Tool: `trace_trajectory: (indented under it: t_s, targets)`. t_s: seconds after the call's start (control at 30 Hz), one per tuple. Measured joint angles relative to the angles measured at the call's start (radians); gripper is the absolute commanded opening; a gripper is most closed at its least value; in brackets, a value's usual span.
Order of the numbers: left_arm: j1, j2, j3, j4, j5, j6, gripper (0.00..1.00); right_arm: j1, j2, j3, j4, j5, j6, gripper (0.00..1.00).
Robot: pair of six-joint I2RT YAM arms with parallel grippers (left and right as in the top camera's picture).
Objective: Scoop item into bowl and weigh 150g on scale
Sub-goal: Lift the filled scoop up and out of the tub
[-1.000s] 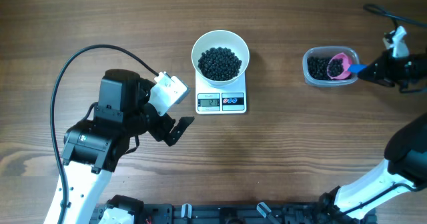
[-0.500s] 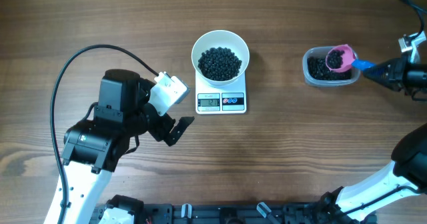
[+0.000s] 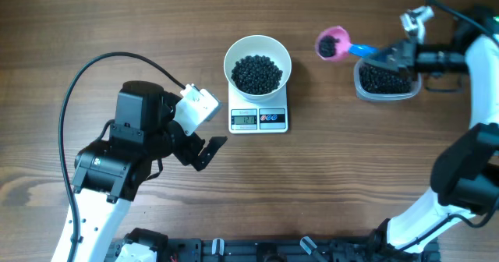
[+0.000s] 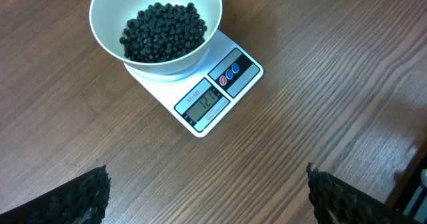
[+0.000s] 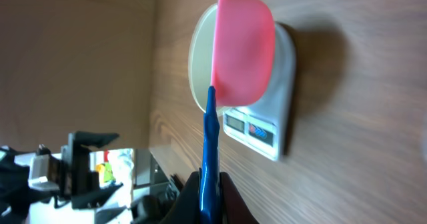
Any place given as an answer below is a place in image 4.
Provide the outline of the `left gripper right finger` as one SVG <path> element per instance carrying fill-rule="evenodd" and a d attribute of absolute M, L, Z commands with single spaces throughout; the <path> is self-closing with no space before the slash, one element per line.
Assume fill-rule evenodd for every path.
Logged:
<path fill-rule="evenodd" d="M 319 169 L 306 167 L 309 200 L 318 223 L 411 224 L 413 219 L 398 213 L 341 179 Z"/>

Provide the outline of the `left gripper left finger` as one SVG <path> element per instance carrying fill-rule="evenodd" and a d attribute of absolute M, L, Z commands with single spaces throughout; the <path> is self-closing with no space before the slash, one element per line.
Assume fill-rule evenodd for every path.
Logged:
<path fill-rule="evenodd" d="M 106 166 L 96 167 L 71 181 L 1 214 L 2 223 L 100 224 L 109 203 L 111 178 Z"/>

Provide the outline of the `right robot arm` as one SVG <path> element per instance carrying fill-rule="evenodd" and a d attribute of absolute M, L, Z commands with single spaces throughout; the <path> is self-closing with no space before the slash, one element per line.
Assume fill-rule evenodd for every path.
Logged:
<path fill-rule="evenodd" d="M 394 172 L 394 187 L 385 201 L 391 224 L 426 223 L 426 143 L 403 170 Z"/>

